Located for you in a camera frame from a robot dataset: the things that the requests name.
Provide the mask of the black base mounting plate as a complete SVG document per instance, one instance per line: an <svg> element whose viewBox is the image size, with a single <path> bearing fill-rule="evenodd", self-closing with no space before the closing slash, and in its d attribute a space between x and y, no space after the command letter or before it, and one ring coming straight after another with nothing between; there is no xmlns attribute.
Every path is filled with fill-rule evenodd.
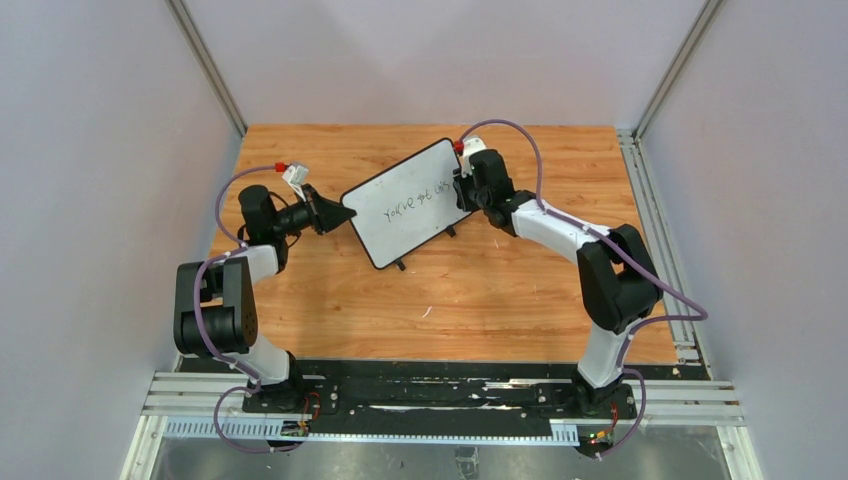
<svg viewBox="0 0 848 480"><path fill-rule="evenodd" d="M707 425L724 401L693 367L640 367L611 399L586 414L573 402L571 363L305 360L308 398L282 412L259 404L248 379L205 360L161 374L154 404L184 415L214 415L233 438L312 440L554 441L595 429Z"/></svg>

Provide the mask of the white whiteboard with black frame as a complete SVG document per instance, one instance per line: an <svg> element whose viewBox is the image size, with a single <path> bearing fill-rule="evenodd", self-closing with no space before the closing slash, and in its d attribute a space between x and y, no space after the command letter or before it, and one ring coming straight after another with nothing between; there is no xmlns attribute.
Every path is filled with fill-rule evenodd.
<svg viewBox="0 0 848 480"><path fill-rule="evenodd" d="M453 142L442 138L344 192L353 230L372 266L385 269L470 214L457 206Z"/></svg>

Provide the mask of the left aluminium corner post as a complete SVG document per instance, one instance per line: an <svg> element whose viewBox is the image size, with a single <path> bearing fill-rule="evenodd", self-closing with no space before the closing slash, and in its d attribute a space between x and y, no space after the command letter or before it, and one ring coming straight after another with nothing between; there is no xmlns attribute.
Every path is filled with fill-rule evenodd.
<svg viewBox="0 0 848 480"><path fill-rule="evenodd" d="M235 97L218 68L212 52L207 46L203 34L191 13L188 3L184 0L165 0L165 4L169 8L178 29L184 36L189 49L234 131L240 138L244 138L248 131L248 123L237 106Z"/></svg>

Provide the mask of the right aluminium table rail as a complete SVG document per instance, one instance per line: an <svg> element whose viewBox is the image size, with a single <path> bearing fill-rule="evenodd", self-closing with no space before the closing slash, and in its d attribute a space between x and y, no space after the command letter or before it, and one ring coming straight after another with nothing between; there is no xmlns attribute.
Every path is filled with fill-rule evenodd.
<svg viewBox="0 0 848 480"><path fill-rule="evenodd" d="M646 244L658 275L664 282L683 293L685 282L678 269L658 190L655 188L649 165L643 155L641 143L631 131L626 129L618 129L616 135L640 221L645 231ZM712 372L697 336L697 325L688 320L672 320L668 325L672 343L677 351L678 363L697 368L707 379L711 379Z"/></svg>

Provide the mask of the right aluminium corner post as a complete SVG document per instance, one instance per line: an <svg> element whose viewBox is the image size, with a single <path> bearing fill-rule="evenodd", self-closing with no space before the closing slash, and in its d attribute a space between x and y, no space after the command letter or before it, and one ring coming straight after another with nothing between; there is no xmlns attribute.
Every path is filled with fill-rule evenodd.
<svg viewBox="0 0 848 480"><path fill-rule="evenodd" d="M636 127L632 131L632 138L635 143L644 139L650 131L690 59L695 54L724 4L725 2L723 0L706 0L702 3L692 25L688 29L640 116Z"/></svg>

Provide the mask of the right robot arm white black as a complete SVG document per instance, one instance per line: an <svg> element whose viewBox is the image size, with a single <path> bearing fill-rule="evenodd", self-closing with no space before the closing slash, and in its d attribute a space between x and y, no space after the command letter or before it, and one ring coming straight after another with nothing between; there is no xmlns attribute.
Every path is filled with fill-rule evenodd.
<svg viewBox="0 0 848 480"><path fill-rule="evenodd" d="M481 211L505 233L542 245L576 265L582 302L592 322L584 354L572 376L573 402L584 413L608 402L623 376L623 357L637 322L662 299L651 282L656 269L639 231L585 223L515 189L494 149L467 151L453 172L457 205Z"/></svg>

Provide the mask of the aluminium front rail frame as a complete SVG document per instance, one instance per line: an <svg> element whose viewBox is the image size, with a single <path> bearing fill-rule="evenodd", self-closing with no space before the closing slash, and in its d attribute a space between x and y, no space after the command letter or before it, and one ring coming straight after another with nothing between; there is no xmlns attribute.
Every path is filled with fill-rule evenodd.
<svg viewBox="0 0 848 480"><path fill-rule="evenodd" d="M158 372L125 479L760 479L731 383L644 367L590 414L568 364L309 360L284 413L206 361Z"/></svg>

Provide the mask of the aluminium corner post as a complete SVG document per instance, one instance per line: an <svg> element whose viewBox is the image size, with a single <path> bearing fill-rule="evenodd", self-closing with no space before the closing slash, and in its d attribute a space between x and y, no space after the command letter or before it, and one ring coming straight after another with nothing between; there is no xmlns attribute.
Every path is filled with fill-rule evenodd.
<svg viewBox="0 0 848 480"><path fill-rule="evenodd" d="M635 143L644 139L650 131L690 59L695 54L724 4L725 2L723 0L706 0L702 3L692 25L688 29L640 116L636 127L632 131L632 138Z"/></svg>
<svg viewBox="0 0 848 480"><path fill-rule="evenodd" d="M207 46L203 34L191 13L188 3L184 0L165 0L165 4L169 8L178 29L184 36L189 49L234 131L240 138L244 138L248 131L248 123L237 106L235 97L218 68L212 52Z"/></svg>

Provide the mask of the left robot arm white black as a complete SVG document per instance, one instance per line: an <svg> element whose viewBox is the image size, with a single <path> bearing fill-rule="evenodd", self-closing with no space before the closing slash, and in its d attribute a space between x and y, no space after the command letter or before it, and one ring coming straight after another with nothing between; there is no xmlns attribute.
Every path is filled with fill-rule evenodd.
<svg viewBox="0 0 848 480"><path fill-rule="evenodd" d="M284 271L292 244L311 229L325 235L353 219L355 210L320 195L311 185L283 208L263 185L243 189L243 225L237 248L177 269L173 337L183 355L212 358L248 378L259 404L292 412L308 394L295 356L259 331L254 288Z"/></svg>

